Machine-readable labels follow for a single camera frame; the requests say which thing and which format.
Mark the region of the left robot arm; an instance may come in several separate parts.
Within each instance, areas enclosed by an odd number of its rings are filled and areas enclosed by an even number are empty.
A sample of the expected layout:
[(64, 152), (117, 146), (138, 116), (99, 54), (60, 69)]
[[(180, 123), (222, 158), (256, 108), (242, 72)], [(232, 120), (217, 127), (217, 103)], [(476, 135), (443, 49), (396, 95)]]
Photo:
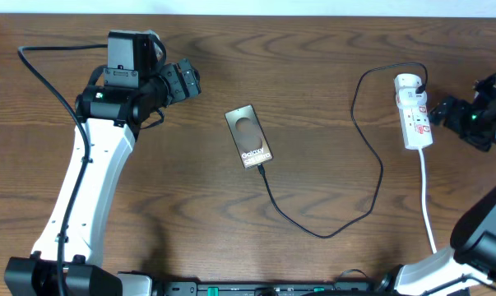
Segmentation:
[(4, 280), (14, 295), (152, 295), (154, 280), (136, 272), (113, 275), (102, 269), (104, 232), (115, 189), (132, 153), (142, 120), (132, 111), (129, 119), (104, 114), (104, 109), (147, 104), (146, 111), (160, 111), (200, 93), (199, 73), (187, 59), (160, 69), (159, 78), (141, 89), (98, 86), (110, 68), (96, 68), (82, 94), (89, 107), (76, 115), (71, 161), (57, 203), (30, 257), (13, 257)]

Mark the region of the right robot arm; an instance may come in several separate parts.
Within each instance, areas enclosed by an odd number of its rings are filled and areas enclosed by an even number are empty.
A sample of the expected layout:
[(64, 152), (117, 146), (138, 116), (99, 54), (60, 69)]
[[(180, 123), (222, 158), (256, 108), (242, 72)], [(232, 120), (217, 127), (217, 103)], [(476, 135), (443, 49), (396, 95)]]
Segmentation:
[[(407, 149), (428, 146), (431, 125), (450, 129), (484, 152), (496, 145), (496, 75), (474, 84), (473, 102), (448, 96), (433, 109), (415, 92), (420, 82), (413, 74), (395, 79)], [(397, 267), (375, 290), (384, 295), (467, 295), (477, 284), (496, 290), (496, 186), (458, 220), (447, 247)]]

